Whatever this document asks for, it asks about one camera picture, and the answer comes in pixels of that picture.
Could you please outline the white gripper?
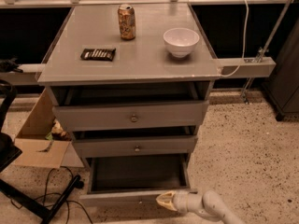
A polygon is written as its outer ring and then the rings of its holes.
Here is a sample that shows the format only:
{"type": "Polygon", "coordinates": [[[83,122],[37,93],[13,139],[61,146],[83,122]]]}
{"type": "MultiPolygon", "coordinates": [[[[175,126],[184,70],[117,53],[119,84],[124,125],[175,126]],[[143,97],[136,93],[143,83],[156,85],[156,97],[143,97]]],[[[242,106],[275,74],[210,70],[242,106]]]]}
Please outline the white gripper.
{"type": "Polygon", "coordinates": [[[180,213],[197,213],[203,208],[201,195],[184,190],[165,192],[156,198],[156,202],[170,211],[178,210],[180,213]]]}

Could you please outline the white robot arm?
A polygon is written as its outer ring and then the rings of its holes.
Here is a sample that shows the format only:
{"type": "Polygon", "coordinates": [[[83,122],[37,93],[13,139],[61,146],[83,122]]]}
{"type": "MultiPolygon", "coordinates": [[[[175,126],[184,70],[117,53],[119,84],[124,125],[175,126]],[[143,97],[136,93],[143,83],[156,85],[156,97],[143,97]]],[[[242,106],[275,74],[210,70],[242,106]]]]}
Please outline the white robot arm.
{"type": "Polygon", "coordinates": [[[184,190],[170,190],[159,195],[156,202],[168,210],[179,213],[194,213],[200,218],[212,222],[245,224],[228,208],[221,196],[213,190],[206,191],[203,195],[184,190]]]}

